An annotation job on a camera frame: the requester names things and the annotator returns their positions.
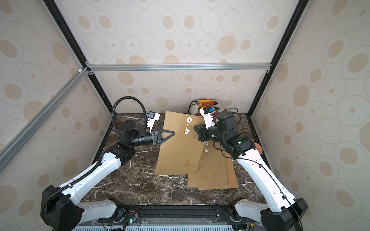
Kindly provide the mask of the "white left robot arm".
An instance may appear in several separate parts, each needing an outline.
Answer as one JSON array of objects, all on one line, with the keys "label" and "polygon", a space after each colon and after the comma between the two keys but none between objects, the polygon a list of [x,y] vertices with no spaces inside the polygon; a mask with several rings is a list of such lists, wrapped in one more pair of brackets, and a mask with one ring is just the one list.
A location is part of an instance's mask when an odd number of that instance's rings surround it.
[{"label": "white left robot arm", "polygon": [[100,202],[81,203],[84,196],[101,180],[127,163],[136,153],[135,147],[162,144],[175,135],[168,130],[152,130],[136,126],[133,120],[124,121],[116,129],[119,140],[99,159],[70,181],[54,187],[50,185],[42,192],[40,217],[55,231],[71,231],[87,221],[107,218],[120,223],[126,212],[120,202],[107,199]]}]

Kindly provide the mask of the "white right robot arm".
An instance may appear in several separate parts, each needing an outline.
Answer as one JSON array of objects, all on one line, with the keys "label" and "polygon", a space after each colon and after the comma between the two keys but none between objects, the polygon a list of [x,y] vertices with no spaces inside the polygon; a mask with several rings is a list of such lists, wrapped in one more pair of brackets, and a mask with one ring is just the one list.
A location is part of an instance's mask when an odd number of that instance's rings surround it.
[{"label": "white right robot arm", "polygon": [[266,166],[252,140],[238,132],[234,115],[228,111],[215,113],[204,109],[200,114],[204,124],[194,127],[198,140],[219,143],[218,150],[222,154],[228,153],[228,159],[237,160],[266,200],[264,204],[237,200],[230,208],[231,220],[240,222],[249,218],[267,231],[303,230],[301,219],[308,209],[307,202],[290,193]]}]

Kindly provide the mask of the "kraft file bag stack top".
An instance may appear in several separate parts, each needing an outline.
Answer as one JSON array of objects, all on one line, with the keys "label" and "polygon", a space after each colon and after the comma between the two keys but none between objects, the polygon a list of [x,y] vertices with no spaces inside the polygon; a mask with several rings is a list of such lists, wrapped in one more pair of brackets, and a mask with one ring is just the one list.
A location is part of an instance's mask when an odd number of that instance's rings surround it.
[{"label": "kraft file bag stack top", "polygon": [[199,190],[228,188],[225,158],[212,142],[204,147],[197,172],[188,174],[188,187]]}]

